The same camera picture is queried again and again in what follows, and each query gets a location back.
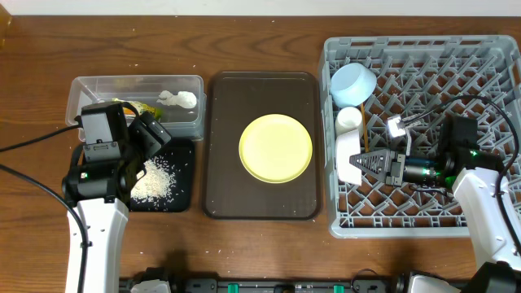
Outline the green orange snack wrapper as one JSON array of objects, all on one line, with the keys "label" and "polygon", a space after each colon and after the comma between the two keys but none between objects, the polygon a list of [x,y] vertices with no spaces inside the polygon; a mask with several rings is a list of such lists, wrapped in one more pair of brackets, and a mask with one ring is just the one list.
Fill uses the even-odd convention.
[{"label": "green orange snack wrapper", "polygon": [[[150,106],[148,104],[145,104],[143,102],[129,101],[129,104],[132,105],[138,111],[139,115],[143,114],[144,112],[148,112],[148,113],[153,115],[158,120],[162,116],[162,114],[163,114],[163,111],[160,108],[152,107],[152,106]],[[132,112],[128,108],[124,109],[124,114],[125,114],[125,117],[129,118],[129,119],[135,117],[135,113]]]}]

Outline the pink small plate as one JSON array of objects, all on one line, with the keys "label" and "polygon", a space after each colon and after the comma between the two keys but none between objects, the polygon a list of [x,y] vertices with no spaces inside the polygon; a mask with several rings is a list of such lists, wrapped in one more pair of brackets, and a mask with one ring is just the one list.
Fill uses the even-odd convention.
[{"label": "pink small plate", "polygon": [[339,135],[336,138],[335,151],[338,179],[344,183],[360,186],[362,179],[361,170],[349,161],[352,155],[361,154],[359,131],[354,129]]}]

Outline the pile of white rice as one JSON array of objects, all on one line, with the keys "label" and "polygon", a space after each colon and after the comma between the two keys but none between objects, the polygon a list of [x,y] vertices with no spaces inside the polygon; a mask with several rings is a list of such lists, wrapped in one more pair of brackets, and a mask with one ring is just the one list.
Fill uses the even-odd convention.
[{"label": "pile of white rice", "polygon": [[182,167],[186,164],[169,162],[162,155],[149,159],[145,162],[145,170],[138,174],[131,199],[136,203],[150,203],[153,207],[180,203],[189,194],[190,187]]}]

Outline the white tissue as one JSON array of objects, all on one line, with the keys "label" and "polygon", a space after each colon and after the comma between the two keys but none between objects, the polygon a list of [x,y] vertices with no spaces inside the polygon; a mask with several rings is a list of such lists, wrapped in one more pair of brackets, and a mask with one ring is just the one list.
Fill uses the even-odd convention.
[{"label": "white tissue", "polygon": [[179,91],[177,94],[173,94],[167,90],[163,90],[159,94],[157,102],[165,106],[179,106],[185,109],[195,108],[198,103],[195,94],[192,92]]}]

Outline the white paper cup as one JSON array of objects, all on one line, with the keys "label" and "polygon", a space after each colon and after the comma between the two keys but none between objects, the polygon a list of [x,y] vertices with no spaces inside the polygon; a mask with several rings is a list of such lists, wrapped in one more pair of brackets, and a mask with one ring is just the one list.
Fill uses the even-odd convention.
[{"label": "white paper cup", "polygon": [[362,114],[356,107],[344,107],[335,118],[335,135],[339,136],[344,133],[357,130],[362,135]]}]

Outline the light blue bowl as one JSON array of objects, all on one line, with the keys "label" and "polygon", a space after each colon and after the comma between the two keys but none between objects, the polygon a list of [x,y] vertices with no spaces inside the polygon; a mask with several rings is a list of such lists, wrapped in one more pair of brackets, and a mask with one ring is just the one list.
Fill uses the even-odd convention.
[{"label": "light blue bowl", "polygon": [[377,77],[360,63],[349,63],[331,78],[331,96],[337,107],[357,107],[374,92]]}]

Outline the yellow plastic plate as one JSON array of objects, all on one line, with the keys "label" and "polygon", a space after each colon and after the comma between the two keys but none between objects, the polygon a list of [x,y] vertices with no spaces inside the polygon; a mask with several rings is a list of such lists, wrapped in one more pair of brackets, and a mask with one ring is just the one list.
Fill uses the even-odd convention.
[{"label": "yellow plastic plate", "polygon": [[253,120],[239,138],[239,158],[255,179],[283,184],[304,173],[313,157],[309,131],[295,118],[268,114]]}]

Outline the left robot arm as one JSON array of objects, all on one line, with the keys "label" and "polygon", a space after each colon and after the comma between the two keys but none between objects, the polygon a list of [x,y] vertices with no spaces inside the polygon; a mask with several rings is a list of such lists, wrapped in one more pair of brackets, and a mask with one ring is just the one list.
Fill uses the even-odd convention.
[{"label": "left robot arm", "polygon": [[84,106],[76,120],[85,141],[74,149],[62,180],[70,209],[65,290],[116,292],[131,191],[146,175],[146,161],[171,136],[151,113],[129,102]]}]

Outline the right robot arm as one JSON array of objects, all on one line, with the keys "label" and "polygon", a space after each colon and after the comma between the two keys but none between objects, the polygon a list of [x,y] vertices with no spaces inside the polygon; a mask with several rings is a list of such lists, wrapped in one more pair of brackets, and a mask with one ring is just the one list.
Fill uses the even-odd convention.
[{"label": "right robot arm", "polygon": [[498,155],[481,151],[476,120],[451,116],[440,128],[433,159],[383,149],[351,154],[349,163],[390,186],[415,184],[446,189],[458,202],[471,236],[477,271],[463,286],[427,273],[401,275],[395,292],[520,293],[520,220],[508,194],[510,167]]}]

